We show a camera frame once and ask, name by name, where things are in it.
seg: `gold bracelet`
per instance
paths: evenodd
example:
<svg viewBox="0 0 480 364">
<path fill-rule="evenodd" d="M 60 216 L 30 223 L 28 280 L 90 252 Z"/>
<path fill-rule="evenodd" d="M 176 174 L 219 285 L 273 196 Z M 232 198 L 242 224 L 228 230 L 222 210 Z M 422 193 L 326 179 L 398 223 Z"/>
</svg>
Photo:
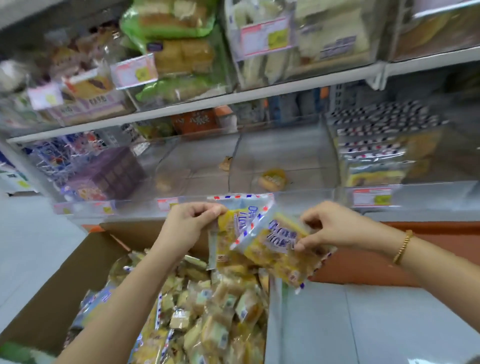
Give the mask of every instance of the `gold bracelet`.
<svg viewBox="0 0 480 364">
<path fill-rule="evenodd" d="M 405 250 L 407 249 L 407 245 L 410 242 L 411 237 L 413 236 L 413 231 L 412 230 L 407 230 L 407 236 L 405 237 L 405 240 L 403 241 L 403 245 L 398 251 L 398 253 L 395 255 L 395 258 L 393 258 L 393 264 L 400 265 L 402 261 L 403 254 L 405 253 Z"/>
</svg>

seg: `cardboard box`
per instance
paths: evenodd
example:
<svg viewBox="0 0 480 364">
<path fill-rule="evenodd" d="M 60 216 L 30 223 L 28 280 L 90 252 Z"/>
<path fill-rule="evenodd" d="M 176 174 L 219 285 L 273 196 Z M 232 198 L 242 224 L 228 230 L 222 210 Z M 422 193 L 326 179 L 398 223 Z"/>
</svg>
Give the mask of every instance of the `cardboard box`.
<svg viewBox="0 0 480 364">
<path fill-rule="evenodd" d="M 88 234 L 0 334 L 0 345 L 13 341 L 58 355 L 87 290 L 100 290 L 113 263 L 127 254 L 111 234 L 129 248 L 142 251 L 153 245 L 162 225 L 160 220 L 114 222 L 102 224 L 105 232 Z M 206 231 L 190 253 L 208 259 Z"/>
</svg>

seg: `purple package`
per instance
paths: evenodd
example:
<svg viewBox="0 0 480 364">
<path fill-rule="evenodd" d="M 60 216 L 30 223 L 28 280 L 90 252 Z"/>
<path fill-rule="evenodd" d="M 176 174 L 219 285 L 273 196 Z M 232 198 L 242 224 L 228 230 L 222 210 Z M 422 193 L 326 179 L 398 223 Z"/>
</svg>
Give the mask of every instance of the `purple package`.
<svg viewBox="0 0 480 364">
<path fill-rule="evenodd" d="M 144 177 L 128 147 L 108 149 L 92 159 L 83 171 L 74 175 L 67 185 L 87 201 L 121 200 L 127 198 Z"/>
</svg>

